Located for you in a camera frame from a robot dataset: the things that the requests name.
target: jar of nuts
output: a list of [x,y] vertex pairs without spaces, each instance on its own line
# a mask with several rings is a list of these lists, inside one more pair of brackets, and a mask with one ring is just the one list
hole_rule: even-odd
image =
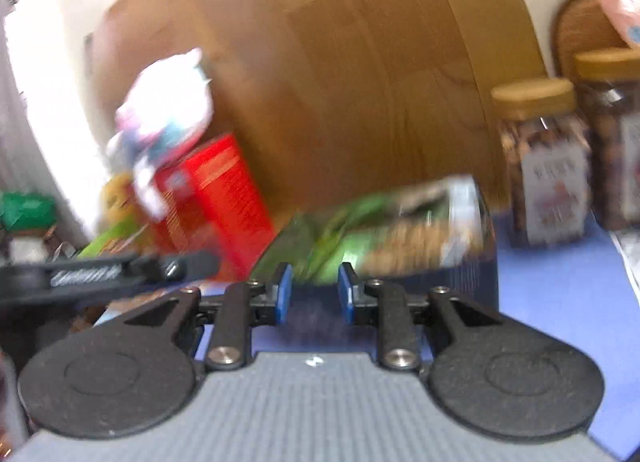
[[590,211],[587,126],[569,80],[539,78],[492,90],[511,191],[516,245],[551,245],[584,234]]
[[593,212],[606,229],[640,223],[640,50],[575,56],[578,104],[591,127]]

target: ribbed gray surface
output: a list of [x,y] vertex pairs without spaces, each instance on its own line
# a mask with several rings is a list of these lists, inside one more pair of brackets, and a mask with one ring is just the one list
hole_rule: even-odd
[[209,376],[181,413],[137,436],[36,434],[12,462],[613,462],[585,435],[512,445],[461,428],[414,377],[367,354],[262,353]]

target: wood grain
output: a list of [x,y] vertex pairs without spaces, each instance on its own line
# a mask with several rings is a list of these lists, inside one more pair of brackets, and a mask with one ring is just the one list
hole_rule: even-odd
[[203,47],[275,212],[466,172],[504,201],[488,91],[543,71],[522,0],[119,0],[94,38],[111,111],[153,60]]

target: jar label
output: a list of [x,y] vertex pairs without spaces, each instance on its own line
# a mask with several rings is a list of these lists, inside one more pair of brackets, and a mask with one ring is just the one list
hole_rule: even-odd
[[536,147],[522,159],[527,238],[553,243],[584,232],[589,212],[589,161],[580,143]]
[[622,193],[620,206],[626,220],[640,219],[640,115],[620,118],[622,136]]

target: round black disc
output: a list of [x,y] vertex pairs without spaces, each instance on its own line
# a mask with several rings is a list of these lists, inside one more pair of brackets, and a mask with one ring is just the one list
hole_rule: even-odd
[[154,328],[97,327],[38,353],[20,374],[20,398],[41,428],[114,438],[177,412],[193,391],[191,360]]
[[560,437],[587,426],[604,394],[589,357],[524,327],[467,329],[436,357],[429,386],[454,418],[510,440]]

